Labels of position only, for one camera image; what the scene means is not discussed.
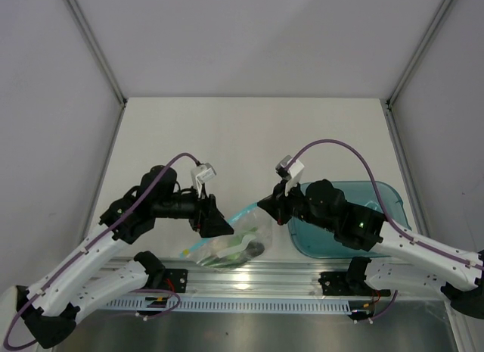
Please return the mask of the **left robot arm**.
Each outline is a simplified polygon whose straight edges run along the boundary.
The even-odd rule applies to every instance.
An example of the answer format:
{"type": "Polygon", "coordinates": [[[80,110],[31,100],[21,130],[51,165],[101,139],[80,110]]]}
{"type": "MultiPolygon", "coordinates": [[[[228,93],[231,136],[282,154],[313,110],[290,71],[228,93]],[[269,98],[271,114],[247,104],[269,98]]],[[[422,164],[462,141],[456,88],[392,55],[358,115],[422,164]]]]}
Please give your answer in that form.
{"type": "Polygon", "coordinates": [[[65,340],[90,313],[138,289],[163,286],[165,266],[150,251],[96,282],[90,278],[112,257],[152,230],[158,219],[187,220],[201,238],[231,235],[234,230],[205,184],[216,172],[208,164],[191,171],[193,185],[177,189],[171,167],[154,166],[101,214],[99,223],[62,264],[28,287],[17,287],[17,312],[36,343],[49,349],[65,340]]]}

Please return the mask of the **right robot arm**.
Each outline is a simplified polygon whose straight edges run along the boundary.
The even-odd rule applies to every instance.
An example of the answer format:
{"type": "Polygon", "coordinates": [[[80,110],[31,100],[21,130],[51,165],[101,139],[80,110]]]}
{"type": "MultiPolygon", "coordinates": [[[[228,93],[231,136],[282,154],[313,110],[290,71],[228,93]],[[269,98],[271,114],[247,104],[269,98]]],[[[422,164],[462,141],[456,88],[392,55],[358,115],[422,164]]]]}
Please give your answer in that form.
{"type": "Polygon", "coordinates": [[[346,248],[400,259],[402,264],[354,257],[346,287],[354,294],[367,290],[430,291],[443,296],[466,316],[483,318],[483,253],[451,247],[398,224],[393,218],[351,203],[328,180],[287,189],[277,184],[257,203],[280,225],[292,218],[332,233],[346,248]]]}

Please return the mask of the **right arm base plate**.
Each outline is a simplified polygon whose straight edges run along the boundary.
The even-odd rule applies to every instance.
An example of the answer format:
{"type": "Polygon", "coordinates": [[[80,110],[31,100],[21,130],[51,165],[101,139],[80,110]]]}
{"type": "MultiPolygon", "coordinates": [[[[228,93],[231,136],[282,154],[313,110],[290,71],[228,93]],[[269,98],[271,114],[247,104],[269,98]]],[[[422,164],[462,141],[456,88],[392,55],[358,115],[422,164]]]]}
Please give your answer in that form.
{"type": "Polygon", "coordinates": [[[329,271],[319,275],[318,283],[322,294],[325,296],[358,296],[358,297],[389,297],[392,292],[389,289],[372,289],[363,282],[348,281],[346,272],[329,271]]]}

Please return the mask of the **clear zip top bag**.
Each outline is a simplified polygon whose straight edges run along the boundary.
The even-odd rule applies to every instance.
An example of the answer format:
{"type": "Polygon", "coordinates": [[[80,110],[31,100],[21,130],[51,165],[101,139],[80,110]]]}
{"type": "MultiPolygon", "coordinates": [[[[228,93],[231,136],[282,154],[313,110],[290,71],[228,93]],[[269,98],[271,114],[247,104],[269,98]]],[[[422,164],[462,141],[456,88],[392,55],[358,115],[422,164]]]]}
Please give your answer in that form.
{"type": "Polygon", "coordinates": [[[179,254],[180,259],[190,261],[198,266],[201,266],[199,262],[205,257],[237,245],[243,245],[246,250],[247,245],[252,241],[263,243],[265,246],[264,253],[271,248],[272,218],[264,210],[257,207],[256,204],[251,204],[239,213],[235,214],[228,221],[228,223],[234,229],[233,235],[223,235],[215,238],[203,239],[195,245],[186,248],[190,251],[189,255],[185,256],[182,251],[179,254]]]}

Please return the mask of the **green cucumber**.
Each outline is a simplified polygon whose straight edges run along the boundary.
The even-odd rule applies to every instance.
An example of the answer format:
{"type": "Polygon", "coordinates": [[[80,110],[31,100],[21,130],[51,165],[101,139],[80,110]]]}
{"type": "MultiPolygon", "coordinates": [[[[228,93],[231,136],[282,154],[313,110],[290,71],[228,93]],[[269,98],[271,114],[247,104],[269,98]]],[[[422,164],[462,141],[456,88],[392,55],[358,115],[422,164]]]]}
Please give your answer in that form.
{"type": "Polygon", "coordinates": [[[237,245],[205,257],[199,264],[210,269],[235,269],[246,262],[245,247],[237,245]]]}

